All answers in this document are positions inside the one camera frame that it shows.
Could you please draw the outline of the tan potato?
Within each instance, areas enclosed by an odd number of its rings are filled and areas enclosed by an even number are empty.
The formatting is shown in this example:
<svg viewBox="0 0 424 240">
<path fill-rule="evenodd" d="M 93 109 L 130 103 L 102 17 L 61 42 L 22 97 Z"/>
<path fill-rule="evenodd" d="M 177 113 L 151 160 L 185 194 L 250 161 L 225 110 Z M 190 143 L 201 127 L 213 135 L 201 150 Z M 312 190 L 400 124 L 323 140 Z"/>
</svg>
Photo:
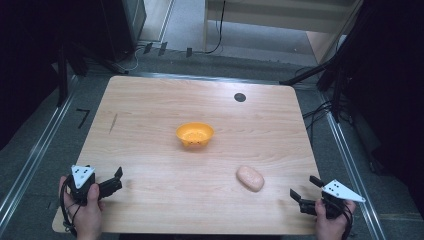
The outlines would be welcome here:
<svg viewBox="0 0 424 240">
<path fill-rule="evenodd" d="M 265 183 L 263 176 L 249 166 L 241 166 L 236 171 L 237 179 L 253 192 L 259 192 Z"/>
</svg>

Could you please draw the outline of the black cabinet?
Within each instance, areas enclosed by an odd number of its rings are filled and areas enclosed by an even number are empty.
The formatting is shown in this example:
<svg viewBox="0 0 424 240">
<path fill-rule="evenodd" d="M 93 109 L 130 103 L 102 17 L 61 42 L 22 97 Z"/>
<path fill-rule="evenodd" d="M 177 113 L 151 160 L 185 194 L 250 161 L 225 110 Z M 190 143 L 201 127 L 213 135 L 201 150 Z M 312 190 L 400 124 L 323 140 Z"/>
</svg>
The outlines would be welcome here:
<svg viewBox="0 0 424 240">
<path fill-rule="evenodd" d="M 100 0 L 105 19 L 105 57 L 118 61 L 133 53 L 147 18 L 144 0 Z"/>
</svg>

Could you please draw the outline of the black slanted stand bar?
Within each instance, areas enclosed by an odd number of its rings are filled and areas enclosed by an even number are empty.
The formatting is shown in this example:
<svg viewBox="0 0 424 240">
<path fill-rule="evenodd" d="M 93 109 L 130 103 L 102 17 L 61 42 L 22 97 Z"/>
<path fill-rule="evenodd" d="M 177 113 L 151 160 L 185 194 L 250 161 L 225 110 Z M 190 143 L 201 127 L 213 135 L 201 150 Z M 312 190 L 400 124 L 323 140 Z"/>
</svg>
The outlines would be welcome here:
<svg viewBox="0 0 424 240">
<path fill-rule="evenodd" d="M 283 85 L 283 86 L 292 86 L 294 84 L 297 84 L 297 83 L 299 83 L 299 82 L 301 82 L 301 81 L 303 81 L 303 80 L 305 80 L 305 79 L 307 79 L 307 78 L 309 78 L 313 75 L 316 75 L 316 74 L 326 70 L 333 62 L 334 62 L 334 60 L 330 59 L 330 60 L 328 60 L 328 61 L 326 61 L 326 62 L 324 62 L 324 63 L 322 63 L 322 64 L 320 64 L 320 65 L 318 65 L 318 66 L 316 66 L 316 67 L 314 67 L 314 68 L 312 68 L 312 69 L 310 69 L 310 70 L 308 70 L 308 71 L 306 71 L 306 72 L 304 72 L 304 73 L 302 73 L 298 76 L 295 76 L 295 77 L 293 77 L 289 80 L 279 81 L 279 84 Z"/>
</svg>

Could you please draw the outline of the light wooden furniture frame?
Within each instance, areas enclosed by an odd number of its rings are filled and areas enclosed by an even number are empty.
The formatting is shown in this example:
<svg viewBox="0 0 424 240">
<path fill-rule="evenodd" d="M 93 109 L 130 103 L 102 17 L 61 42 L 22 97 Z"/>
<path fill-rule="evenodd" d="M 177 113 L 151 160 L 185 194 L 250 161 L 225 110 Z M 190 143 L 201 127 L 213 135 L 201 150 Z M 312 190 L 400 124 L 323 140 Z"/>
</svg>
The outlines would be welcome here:
<svg viewBox="0 0 424 240">
<path fill-rule="evenodd" d="M 224 21 L 303 30 L 315 59 L 330 59 L 339 38 L 348 34 L 364 0 L 204 0 L 205 17 L 219 20 L 214 11 L 224 10 Z"/>
</svg>

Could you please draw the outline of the person's left hand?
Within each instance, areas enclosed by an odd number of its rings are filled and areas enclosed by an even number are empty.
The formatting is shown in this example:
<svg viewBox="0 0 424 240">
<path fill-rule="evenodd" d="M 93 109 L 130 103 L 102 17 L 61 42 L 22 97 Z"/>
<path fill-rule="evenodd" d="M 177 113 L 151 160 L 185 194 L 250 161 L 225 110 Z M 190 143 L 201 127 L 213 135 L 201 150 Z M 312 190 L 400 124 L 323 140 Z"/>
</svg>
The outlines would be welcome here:
<svg viewBox="0 0 424 240">
<path fill-rule="evenodd" d="M 74 203 L 72 197 L 64 192 L 63 196 L 65 212 L 73 221 L 77 232 L 77 240 L 100 240 L 102 235 L 102 210 L 104 204 L 98 200 L 99 186 L 93 184 L 87 197 L 87 204 L 80 206 Z"/>
</svg>

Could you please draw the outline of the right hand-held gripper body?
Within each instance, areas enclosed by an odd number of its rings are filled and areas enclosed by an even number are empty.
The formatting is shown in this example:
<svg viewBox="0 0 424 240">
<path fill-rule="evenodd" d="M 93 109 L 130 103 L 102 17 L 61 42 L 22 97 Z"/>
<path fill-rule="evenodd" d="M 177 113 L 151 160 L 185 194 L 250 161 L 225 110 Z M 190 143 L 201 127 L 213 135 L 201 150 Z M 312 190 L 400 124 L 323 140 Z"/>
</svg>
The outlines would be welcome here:
<svg viewBox="0 0 424 240">
<path fill-rule="evenodd" d="M 336 219 L 344 213 L 345 200 L 364 203 L 366 199 L 353 190 L 349 189 L 338 180 L 334 179 L 324 183 L 321 189 L 321 196 L 326 208 L 326 218 Z"/>
</svg>

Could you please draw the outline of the person's right hand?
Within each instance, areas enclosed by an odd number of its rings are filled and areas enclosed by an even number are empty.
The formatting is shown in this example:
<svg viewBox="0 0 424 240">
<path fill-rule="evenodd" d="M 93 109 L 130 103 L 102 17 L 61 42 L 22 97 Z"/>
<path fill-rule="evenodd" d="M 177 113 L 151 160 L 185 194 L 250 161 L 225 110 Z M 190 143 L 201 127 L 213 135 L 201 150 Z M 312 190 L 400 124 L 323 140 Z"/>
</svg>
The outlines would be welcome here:
<svg viewBox="0 0 424 240">
<path fill-rule="evenodd" d="M 356 204 L 351 200 L 345 201 L 346 216 L 340 215 L 336 219 L 326 218 L 326 208 L 321 199 L 315 202 L 315 211 L 317 214 L 315 223 L 316 240 L 342 240 L 343 234 L 350 226 L 352 214 L 355 211 Z"/>
</svg>

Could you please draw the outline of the metal floor rail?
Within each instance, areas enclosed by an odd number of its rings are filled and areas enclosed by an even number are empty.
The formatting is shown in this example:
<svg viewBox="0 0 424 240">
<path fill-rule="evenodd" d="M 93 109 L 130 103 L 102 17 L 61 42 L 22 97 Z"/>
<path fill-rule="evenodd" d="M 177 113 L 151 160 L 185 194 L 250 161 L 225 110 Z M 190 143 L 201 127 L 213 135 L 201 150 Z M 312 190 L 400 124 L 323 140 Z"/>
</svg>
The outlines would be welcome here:
<svg viewBox="0 0 424 240">
<path fill-rule="evenodd" d="M 68 96 L 57 106 L 55 90 L 0 151 L 0 235 L 7 229 L 17 207 L 43 161 L 72 104 L 80 78 L 73 75 Z"/>
<path fill-rule="evenodd" d="M 356 203 L 359 211 L 353 225 L 355 237 L 350 240 L 360 240 L 361 231 L 366 231 L 364 237 L 368 236 L 370 240 L 387 240 L 341 126 L 327 110 L 319 116 L 321 120 L 317 120 L 310 130 L 310 141 L 321 177 L 336 179 L 366 199 L 363 203 Z"/>
</svg>

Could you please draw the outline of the black curtain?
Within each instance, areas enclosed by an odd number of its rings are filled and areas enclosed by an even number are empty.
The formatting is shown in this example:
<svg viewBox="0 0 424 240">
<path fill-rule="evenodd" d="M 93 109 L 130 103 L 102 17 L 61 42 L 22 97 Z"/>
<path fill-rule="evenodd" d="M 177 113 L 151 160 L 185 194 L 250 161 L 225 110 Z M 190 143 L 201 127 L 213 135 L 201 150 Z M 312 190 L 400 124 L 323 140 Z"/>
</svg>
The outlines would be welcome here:
<svg viewBox="0 0 424 240">
<path fill-rule="evenodd" d="M 346 41 L 345 94 L 379 141 L 371 154 L 424 217 L 424 0 L 365 0 Z"/>
<path fill-rule="evenodd" d="M 76 18 L 91 2 L 0 0 L 0 150 L 58 90 L 62 45 L 67 64 L 76 65 Z"/>
</svg>

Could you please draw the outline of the black stand leg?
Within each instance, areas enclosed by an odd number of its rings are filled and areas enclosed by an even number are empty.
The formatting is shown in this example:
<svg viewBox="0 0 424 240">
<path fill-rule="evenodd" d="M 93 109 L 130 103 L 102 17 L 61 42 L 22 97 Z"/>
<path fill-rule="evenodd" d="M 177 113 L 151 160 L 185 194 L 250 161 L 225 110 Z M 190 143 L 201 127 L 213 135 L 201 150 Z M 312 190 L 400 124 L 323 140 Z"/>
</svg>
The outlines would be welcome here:
<svg viewBox="0 0 424 240">
<path fill-rule="evenodd" d="M 84 47 L 81 44 L 77 43 L 71 43 L 71 45 L 76 49 L 76 51 L 81 54 L 83 57 L 90 58 L 97 62 L 98 64 L 102 65 L 106 69 L 110 70 L 112 73 L 120 74 L 120 75 L 127 75 L 129 73 L 128 70 L 123 70 L 117 67 L 116 65 L 113 65 L 112 63 L 108 62 L 107 60 L 103 59 L 102 57 L 98 56 L 94 52 L 90 51 L 86 47 Z"/>
</svg>

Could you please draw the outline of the orange plastic bowl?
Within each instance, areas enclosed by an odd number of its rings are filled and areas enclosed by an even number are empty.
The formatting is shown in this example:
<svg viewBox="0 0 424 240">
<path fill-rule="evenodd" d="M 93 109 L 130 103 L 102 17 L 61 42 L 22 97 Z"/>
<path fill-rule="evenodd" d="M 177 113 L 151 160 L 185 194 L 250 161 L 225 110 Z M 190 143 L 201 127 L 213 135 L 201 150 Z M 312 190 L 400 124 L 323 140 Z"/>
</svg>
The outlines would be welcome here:
<svg viewBox="0 0 424 240">
<path fill-rule="evenodd" d="M 206 146 L 214 135 L 214 129 L 203 122 L 182 124 L 176 130 L 176 136 L 185 147 Z"/>
</svg>

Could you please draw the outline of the black stand post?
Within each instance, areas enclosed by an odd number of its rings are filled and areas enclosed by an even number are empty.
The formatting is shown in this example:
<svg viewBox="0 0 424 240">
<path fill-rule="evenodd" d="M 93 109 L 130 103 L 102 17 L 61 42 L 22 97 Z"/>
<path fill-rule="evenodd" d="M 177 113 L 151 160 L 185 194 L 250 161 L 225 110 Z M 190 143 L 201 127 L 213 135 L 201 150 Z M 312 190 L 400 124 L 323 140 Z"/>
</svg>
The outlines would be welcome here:
<svg viewBox="0 0 424 240">
<path fill-rule="evenodd" d="M 334 91 L 333 91 L 332 107 L 331 107 L 331 114 L 336 123 L 339 122 L 340 96 L 341 96 L 341 88 L 342 88 L 343 80 L 344 80 L 344 69 L 339 68 L 337 72 L 337 78 L 335 79 L 335 83 L 334 83 Z"/>
<path fill-rule="evenodd" d="M 68 96 L 68 75 L 65 45 L 62 45 L 58 50 L 58 77 L 59 97 L 57 106 L 61 107 L 64 105 L 64 102 Z"/>
</svg>

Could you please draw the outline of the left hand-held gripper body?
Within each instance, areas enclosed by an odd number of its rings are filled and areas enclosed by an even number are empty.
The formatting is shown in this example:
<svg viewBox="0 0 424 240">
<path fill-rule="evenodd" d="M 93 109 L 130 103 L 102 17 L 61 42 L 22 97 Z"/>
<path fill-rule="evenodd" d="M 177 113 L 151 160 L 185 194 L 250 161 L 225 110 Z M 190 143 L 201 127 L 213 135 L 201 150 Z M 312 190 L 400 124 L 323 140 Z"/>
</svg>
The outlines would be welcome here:
<svg viewBox="0 0 424 240">
<path fill-rule="evenodd" d="M 96 183 L 95 168 L 87 166 L 71 166 L 70 194 L 77 204 L 86 204 L 90 187 Z"/>
</svg>

